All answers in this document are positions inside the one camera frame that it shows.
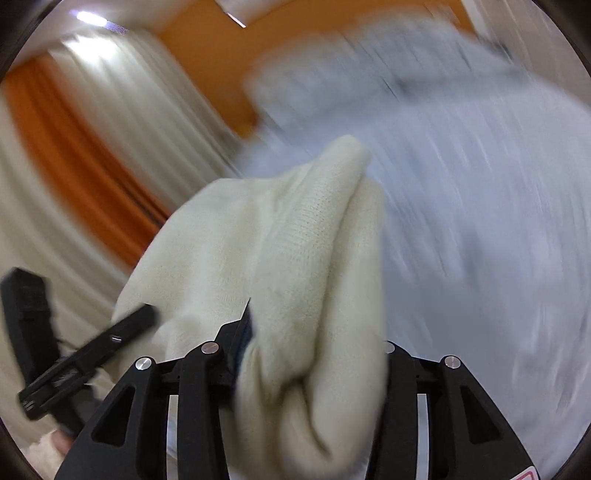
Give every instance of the white bed sheet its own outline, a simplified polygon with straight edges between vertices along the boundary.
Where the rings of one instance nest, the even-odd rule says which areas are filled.
[[[386,192],[389,339],[461,357],[550,479],[591,422],[591,112],[523,77],[380,92],[261,129],[236,166],[274,176],[343,134]]]

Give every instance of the silver bolt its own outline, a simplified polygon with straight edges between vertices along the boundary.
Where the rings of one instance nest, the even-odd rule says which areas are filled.
[[[384,343],[386,344],[385,345],[386,353],[392,353],[393,351],[396,350],[396,346],[392,342],[385,340]]]
[[[147,370],[148,368],[150,368],[152,366],[152,359],[148,358],[147,356],[140,358],[138,361],[136,361],[135,363],[135,367],[138,370]]]
[[[204,343],[201,347],[201,351],[206,355],[211,355],[212,353],[217,352],[219,349],[220,346],[216,342]]]
[[[454,370],[462,366],[462,362],[460,362],[460,359],[453,355],[445,357],[445,364],[446,366],[448,366],[449,368],[453,368]]]

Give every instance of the white sticker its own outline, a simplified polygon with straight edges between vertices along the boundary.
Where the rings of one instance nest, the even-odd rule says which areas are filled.
[[[540,480],[540,477],[538,477],[538,472],[535,471],[535,468],[530,466],[527,470],[514,476],[511,480]]]

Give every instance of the bed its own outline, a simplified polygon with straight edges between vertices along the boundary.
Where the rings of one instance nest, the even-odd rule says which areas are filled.
[[[264,124],[241,175],[277,175],[343,134],[370,148],[389,339],[460,356],[552,478],[591,423],[589,108],[422,18],[283,52],[248,92]]]

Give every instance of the black clamp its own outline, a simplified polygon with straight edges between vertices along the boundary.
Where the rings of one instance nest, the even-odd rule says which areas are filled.
[[[8,336],[25,379],[26,386],[18,394],[25,415],[38,420],[51,414],[76,437],[84,419],[74,399],[83,393],[92,397],[87,383],[97,368],[156,324],[155,308],[142,306],[70,356],[60,358],[43,278],[15,268],[0,283],[0,292]]]
[[[247,307],[214,342],[182,359],[137,360],[75,441],[56,480],[165,480],[171,395],[178,395],[179,480],[228,480],[218,409],[232,400],[250,338]],[[388,396],[366,480],[415,479],[419,393],[428,398],[429,480],[537,480],[519,439],[458,358],[431,362],[391,346]]]

